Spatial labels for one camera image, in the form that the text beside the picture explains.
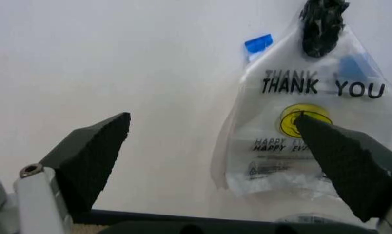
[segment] screw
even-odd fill
[[[26,178],[43,171],[43,165],[39,163],[30,164],[20,171],[20,178]]]

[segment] white surface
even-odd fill
[[[346,22],[392,83],[392,0],[351,2]],[[131,133],[95,208],[253,220],[319,210],[285,193],[235,198],[209,175],[243,42],[278,36],[303,3],[0,1],[0,178],[10,190],[72,129],[128,111]]]

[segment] plastic bag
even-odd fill
[[[392,86],[351,29],[321,58],[304,52],[303,37],[299,22],[241,78],[225,150],[226,182],[237,195],[291,188],[336,195],[293,127],[300,111],[391,139]]]

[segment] black object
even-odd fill
[[[309,0],[300,14],[304,22],[303,50],[319,58],[332,51],[343,29],[342,13],[349,3],[344,0]]]
[[[207,221],[125,221],[99,234],[376,234],[357,226],[303,223],[268,223],[236,220]]]
[[[99,234],[376,234],[343,223],[269,223],[160,214],[91,210],[72,216],[75,223],[112,225]]]
[[[127,137],[130,119],[129,113],[121,113],[76,129],[40,161],[56,171],[70,213],[92,208]]]
[[[295,124],[339,196],[363,222],[392,204],[392,152],[365,133],[301,115]]]

